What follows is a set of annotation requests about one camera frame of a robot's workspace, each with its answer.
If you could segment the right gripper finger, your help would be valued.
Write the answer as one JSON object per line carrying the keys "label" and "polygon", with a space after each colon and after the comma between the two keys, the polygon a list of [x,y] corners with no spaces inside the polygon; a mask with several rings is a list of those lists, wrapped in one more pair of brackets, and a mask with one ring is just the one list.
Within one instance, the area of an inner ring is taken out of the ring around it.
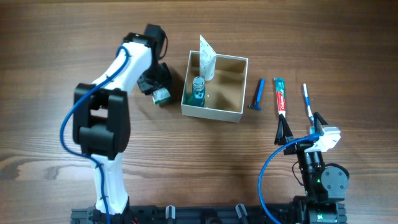
{"label": "right gripper finger", "polygon": [[294,135],[291,132],[288,122],[285,116],[280,114],[274,144],[281,146],[293,140],[294,140]]}
{"label": "right gripper finger", "polygon": [[313,118],[314,118],[313,127],[315,133],[321,133],[322,127],[324,125],[328,125],[328,123],[323,119],[323,117],[318,112],[314,112]]}

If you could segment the green white soap packet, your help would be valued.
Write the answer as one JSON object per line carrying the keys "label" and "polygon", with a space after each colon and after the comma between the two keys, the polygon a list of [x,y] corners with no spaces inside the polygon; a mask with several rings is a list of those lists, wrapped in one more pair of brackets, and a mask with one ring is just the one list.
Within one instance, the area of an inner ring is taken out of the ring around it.
{"label": "green white soap packet", "polygon": [[170,92],[166,88],[161,88],[153,92],[152,100],[155,105],[163,104],[172,98]]}

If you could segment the teal mouthwash bottle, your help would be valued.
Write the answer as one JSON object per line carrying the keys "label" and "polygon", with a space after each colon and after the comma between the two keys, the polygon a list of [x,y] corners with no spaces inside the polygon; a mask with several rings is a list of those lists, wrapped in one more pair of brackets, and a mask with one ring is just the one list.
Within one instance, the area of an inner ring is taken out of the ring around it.
{"label": "teal mouthwash bottle", "polygon": [[190,106],[204,107],[205,105],[205,80],[195,77],[192,83],[192,92],[184,97],[184,104]]}

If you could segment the white leaf-print lotion tube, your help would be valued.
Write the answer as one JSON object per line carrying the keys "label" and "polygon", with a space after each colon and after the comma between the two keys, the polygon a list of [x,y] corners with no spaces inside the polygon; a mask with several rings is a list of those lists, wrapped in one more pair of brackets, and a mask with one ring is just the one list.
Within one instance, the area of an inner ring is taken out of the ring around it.
{"label": "white leaf-print lotion tube", "polygon": [[206,81],[213,79],[215,75],[216,52],[209,43],[200,36],[200,76]]}

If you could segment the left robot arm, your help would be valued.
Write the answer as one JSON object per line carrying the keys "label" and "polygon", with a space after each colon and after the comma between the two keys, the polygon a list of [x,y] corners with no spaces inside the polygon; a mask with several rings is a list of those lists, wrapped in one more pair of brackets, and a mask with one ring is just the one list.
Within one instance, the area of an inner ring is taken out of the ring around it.
{"label": "left robot arm", "polygon": [[171,98],[172,76],[159,61],[167,52],[168,38],[161,26],[148,24],[143,34],[129,33],[116,51],[114,62],[91,84],[80,83],[74,105],[60,129],[73,119],[73,140],[80,157],[90,160],[95,177],[96,202],[74,209],[71,223],[138,223],[124,187],[122,157],[130,133],[128,96],[135,86],[154,103]]}

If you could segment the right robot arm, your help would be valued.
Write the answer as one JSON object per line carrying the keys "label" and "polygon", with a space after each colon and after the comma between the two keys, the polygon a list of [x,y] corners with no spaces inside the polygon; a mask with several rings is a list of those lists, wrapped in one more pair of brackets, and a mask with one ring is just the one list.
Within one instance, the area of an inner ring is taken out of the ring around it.
{"label": "right robot arm", "polygon": [[322,154],[336,146],[341,131],[329,125],[319,113],[314,115],[314,129],[321,136],[317,140],[295,140],[286,118],[279,116],[275,143],[285,146],[284,155],[295,154],[302,176],[304,196],[295,196],[285,205],[271,211],[281,223],[347,223],[345,192],[348,188],[349,172],[335,163],[324,163]]}

